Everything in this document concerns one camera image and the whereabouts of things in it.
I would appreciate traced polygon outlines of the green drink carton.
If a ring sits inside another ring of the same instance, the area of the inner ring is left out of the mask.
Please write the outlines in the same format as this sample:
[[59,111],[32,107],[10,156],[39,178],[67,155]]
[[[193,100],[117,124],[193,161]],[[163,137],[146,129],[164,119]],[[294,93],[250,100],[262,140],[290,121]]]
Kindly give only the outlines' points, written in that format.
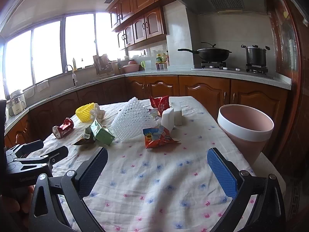
[[101,125],[96,119],[85,129],[85,133],[92,135],[95,140],[108,146],[110,146],[115,139],[115,136],[112,135],[109,129]]

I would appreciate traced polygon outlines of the white foam mesh sheet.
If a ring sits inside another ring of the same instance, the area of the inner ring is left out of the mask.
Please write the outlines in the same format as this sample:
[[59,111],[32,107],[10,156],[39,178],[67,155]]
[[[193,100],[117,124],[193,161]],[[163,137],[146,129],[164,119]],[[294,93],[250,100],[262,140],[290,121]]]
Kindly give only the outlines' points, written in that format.
[[111,124],[113,135],[119,140],[127,140],[143,134],[146,128],[156,127],[154,117],[136,97],[130,99],[118,112]]

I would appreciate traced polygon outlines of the orange blue snack bag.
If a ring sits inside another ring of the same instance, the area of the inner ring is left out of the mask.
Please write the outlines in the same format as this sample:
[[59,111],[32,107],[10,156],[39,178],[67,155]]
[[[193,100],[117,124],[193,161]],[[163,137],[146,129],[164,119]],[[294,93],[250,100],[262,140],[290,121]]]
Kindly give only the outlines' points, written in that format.
[[179,140],[174,140],[169,130],[162,125],[157,128],[143,129],[143,135],[146,149],[153,149],[170,143],[180,142]]

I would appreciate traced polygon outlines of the red snack bag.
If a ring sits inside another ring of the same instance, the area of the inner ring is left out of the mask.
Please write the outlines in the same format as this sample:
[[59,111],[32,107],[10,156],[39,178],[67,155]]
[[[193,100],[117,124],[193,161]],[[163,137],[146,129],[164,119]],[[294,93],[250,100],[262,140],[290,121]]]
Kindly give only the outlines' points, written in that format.
[[150,104],[153,108],[156,108],[158,110],[158,113],[160,116],[162,116],[162,113],[166,110],[170,108],[170,104],[169,104],[169,96],[162,96],[162,97],[149,97],[150,99]]

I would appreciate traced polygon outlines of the white plastic bag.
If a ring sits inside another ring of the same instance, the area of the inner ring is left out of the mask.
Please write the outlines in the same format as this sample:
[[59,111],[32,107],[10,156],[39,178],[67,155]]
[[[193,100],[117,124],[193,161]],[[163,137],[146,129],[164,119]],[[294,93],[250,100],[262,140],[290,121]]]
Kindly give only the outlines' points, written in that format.
[[93,120],[102,122],[105,116],[105,111],[103,109],[100,109],[100,106],[95,103],[94,107],[90,110],[90,115]]

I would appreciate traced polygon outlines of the pink white trash bin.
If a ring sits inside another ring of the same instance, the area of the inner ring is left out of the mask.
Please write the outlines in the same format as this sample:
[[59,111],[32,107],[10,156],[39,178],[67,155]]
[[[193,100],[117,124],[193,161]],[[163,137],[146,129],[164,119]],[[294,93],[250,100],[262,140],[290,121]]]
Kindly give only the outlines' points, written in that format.
[[221,106],[217,123],[250,165],[258,159],[274,129],[267,114],[240,104]]

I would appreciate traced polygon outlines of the kitchen window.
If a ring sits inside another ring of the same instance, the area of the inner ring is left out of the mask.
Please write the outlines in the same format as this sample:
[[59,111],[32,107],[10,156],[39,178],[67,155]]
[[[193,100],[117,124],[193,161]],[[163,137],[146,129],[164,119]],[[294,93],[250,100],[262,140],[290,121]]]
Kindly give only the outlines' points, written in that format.
[[95,55],[123,59],[107,12],[63,16],[1,38],[1,98],[73,69],[94,64]]

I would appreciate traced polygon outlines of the crushed red soda can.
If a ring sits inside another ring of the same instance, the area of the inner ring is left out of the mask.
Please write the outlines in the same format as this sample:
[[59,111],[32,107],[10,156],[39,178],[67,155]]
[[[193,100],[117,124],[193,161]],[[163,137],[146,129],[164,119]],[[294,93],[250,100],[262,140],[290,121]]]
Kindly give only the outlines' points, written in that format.
[[57,139],[63,138],[70,133],[74,128],[74,122],[70,118],[66,118],[60,126],[52,127],[52,132]]

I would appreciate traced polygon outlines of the floral white tablecloth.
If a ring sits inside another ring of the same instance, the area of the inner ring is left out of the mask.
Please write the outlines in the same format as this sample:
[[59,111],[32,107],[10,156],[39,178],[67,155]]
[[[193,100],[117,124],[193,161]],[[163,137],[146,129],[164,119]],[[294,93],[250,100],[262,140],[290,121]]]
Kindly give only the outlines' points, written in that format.
[[182,109],[174,143],[146,149],[139,135],[107,147],[107,165],[84,199],[106,231],[210,231],[231,199],[207,164],[209,148],[253,175],[277,172],[263,154],[250,166],[195,98],[170,101]]

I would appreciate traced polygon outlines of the lower wooden cabinets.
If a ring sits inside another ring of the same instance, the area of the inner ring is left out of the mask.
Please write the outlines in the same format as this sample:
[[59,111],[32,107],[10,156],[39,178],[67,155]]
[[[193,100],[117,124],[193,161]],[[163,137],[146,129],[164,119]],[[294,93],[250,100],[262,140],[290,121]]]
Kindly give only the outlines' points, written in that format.
[[225,104],[242,104],[266,113],[274,121],[270,138],[272,147],[283,119],[288,90],[280,87],[236,80],[192,75],[146,75],[116,78],[77,89],[36,106],[8,128],[5,145],[10,148],[37,139],[45,140],[54,125],[75,114],[79,106],[88,103],[106,105],[161,96],[192,96],[216,119]]

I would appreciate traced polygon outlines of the wooden cabinets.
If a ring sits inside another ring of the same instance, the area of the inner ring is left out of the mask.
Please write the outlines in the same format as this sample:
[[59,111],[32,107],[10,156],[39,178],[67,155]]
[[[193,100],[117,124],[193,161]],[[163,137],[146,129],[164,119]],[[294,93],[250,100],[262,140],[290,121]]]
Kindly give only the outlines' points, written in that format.
[[225,104],[242,104],[266,113],[274,121],[270,138],[272,147],[283,119],[288,90],[280,87],[236,80],[192,75],[146,75],[116,78],[77,89],[36,106],[8,128],[5,145],[10,148],[37,139],[45,140],[54,125],[75,114],[79,106],[88,103],[106,105],[161,96],[192,96],[216,119]]
[[118,49],[166,34],[163,6],[174,0],[114,0],[108,6]]

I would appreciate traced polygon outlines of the pink basin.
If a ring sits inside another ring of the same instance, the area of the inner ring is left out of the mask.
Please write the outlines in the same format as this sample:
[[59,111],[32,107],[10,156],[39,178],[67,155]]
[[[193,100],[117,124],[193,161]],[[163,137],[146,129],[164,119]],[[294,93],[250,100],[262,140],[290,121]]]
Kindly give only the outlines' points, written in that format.
[[135,60],[130,60],[127,65],[122,67],[123,73],[132,73],[139,71],[140,64],[138,64]]

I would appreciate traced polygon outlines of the steel stock pot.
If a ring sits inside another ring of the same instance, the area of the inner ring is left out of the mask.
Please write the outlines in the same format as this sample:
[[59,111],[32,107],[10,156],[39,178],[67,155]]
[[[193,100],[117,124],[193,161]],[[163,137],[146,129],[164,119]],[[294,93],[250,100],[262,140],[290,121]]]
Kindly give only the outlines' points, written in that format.
[[245,46],[242,44],[241,48],[246,50],[247,64],[261,67],[266,66],[266,52],[270,51],[268,46],[265,46],[265,48],[260,48],[258,45]]

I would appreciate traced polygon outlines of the black wok with lid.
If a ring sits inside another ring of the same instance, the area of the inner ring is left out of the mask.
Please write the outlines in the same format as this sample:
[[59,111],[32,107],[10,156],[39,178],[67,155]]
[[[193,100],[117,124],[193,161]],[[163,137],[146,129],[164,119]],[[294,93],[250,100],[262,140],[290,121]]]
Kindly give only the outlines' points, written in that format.
[[229,54],[232,53],[227,49],[216,48],[216,44],[210,44],[207,42],[202,42],[202,44],[209,44],[211,47],[197,50],[181,48],[178,49],[178,51],[186,51],[193,55],[198,55],[205,62],[224,62],[228,59]]

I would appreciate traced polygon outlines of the condiment bottles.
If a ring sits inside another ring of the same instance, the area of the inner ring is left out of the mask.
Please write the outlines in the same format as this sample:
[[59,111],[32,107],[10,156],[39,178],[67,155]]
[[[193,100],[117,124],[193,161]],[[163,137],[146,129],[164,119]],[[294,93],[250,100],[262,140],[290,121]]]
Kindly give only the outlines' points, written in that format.
[[156,54],[155,68],[157,70],[167,71],[169,67],[168,51]]

